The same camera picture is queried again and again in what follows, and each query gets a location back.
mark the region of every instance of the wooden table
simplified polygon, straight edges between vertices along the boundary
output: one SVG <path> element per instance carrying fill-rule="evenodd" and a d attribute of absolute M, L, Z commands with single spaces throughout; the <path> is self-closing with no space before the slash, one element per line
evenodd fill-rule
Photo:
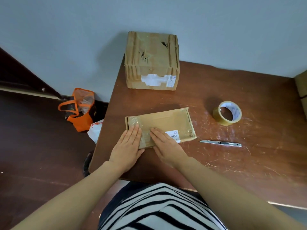
<path fill-rule="evenodd" d="M 213 108 L 225 100 L 242 110 L 242 119 L 228 127 L 212 117 Z M 180 144 L 189 156 L 266 201 L 307 207 L 307 122 L 294 80 L 286 77 L 181 61 L 175 91 L 128 89 L 122 64 L 90 172 L 109 159 L 125 130 L 125 116 L 183 107 L 189 107 L 199 138 Z M 237 142 L 242 148 L 199 143 L 201 139 Z M 153 149 L 121 178 L 194 190 Z"/>

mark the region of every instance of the finger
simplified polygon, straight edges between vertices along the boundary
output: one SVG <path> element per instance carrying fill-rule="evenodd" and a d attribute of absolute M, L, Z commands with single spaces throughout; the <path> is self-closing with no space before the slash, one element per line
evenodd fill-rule
<path fill-rule="evenodd" d="M 160 149 L 156 146 L 154 146 L 153 149 L 154 149 L 155 153 L 157 154 L 157 156 L 161 159 L 163 156 L 162 156 Z"/>
<path fill-rule="evenodd" d="M 158 131 L 157 128 L 151 128 L 150 131 L 151 131 L 157 138 L 159 138 L 160 141 L 166 142 L 167 138 L 166 138 L 160 131 Z"/>
<path fill-rule="evenodd" d="M 133 130 L 134 130 L 134 125 L 129 127 L 129 130 L 128 130 L 127 134 L 125 135 L 124 139 L 123 139 L 124 143 L 128 142 L 130 135 L 132 134 Z"/>
<path fill-rule="evenodd" d="M 159 144 L 162 143 L 162 141 L 161 141 L 158 137 L 156 137 L 156 135 L 153 134 L 152 132 L 149 132 L 149 135 L 150 135 L 150 137 L 153 139 L 153 141 L 154 141 L 154 143 L 155 143 L 156 145 L 159 145 Z"/>
<path fill-rule="evenodd" d="M 132 133 L 131 133 L 131 135 L 130 135 L 130 138 L 129 138 L 129 140 L 128 140 L 128 143 L 133 144 L 133 142 L 134 142 L 134 140 L 135 140 L 135 138 L 136 138 L 136 135 L 137 135 L 137 133 L 138 133 L 138 130 L 139 130 L 139 124 L 136 124 L 135 127 L 134 127 L 134 129 L 133 129 L 133 131 L 132 131 Z"/>
<path fill-rule="evenodd" d="M 138 133 L 136 134 L 135 140 L 133 141 L 133 145 L 140 145 L 140 141 L 141 141 L 141 136 L 142 136 L 142 129 L 138 129 Z"/>
<path fill-rule="evenodd" d="M 125 137 L 126 134 L 127 134 L 127 130 L 125 130 L 125 131 L 122 133 L 122 135 L 121 135 L 121 137 L 119 138 L 119 140 L 118 140 L 117 143 L 121 143 L 122 140 L 124 139 L 124 137 Z"/>
<path fill-rule="evenodd" d="M 165 133 L 165 132 L 162 131 L 161 129 L 156 128 L 156 130 L 159 131 L 162 135 L 164 135 L 166 139 L 173 139 L 172 137 L 170 137 L 169 135 L 167 135 L 167 133 Z"/>
<path fill-rule="evenodd" d="M 138 159 L 142 153 L 145 151 L 145 149 L 140 149 L 137 153 L 136 153 L 136 158 Z"/>

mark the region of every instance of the yellow tape roll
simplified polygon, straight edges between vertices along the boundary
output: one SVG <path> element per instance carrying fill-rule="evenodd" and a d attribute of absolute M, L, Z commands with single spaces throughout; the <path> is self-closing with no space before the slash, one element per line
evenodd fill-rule
<path fill-rule="evenodd" d="M 221 107 L 225 107 L 229 109 L 232 113 L 232 121 L 225 119 L 223 115 L 221 114 Z M 228 126 L 233 123 L 238 122 L 242 117 L 242 111 L 240 107 L 231 101 L 225 101 L 219 104 L 217 108 L 214 108 L 213 110 L 213 118 L 221 125 Z"/>

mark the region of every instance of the black and white striped shirt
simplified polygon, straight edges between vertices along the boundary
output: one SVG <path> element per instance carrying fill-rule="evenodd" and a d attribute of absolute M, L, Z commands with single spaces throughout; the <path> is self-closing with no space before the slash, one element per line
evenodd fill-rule
<path fill-rule="evenodd" d="M 226 229 L 209 206 L 159 183 L 122 201 L 101 229 Z"/>

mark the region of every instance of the person's left hand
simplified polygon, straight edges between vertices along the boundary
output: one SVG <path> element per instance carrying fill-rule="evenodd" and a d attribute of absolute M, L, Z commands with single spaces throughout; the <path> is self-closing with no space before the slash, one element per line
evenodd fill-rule
<path fill-rule="evenodd" d="M 139 125 L 130 127 L 125 130 L 117 144 L 114 146 L 109 161 L 127 172 L 136 163 L 145 149 L 138 150 L 142 135 Z"/>

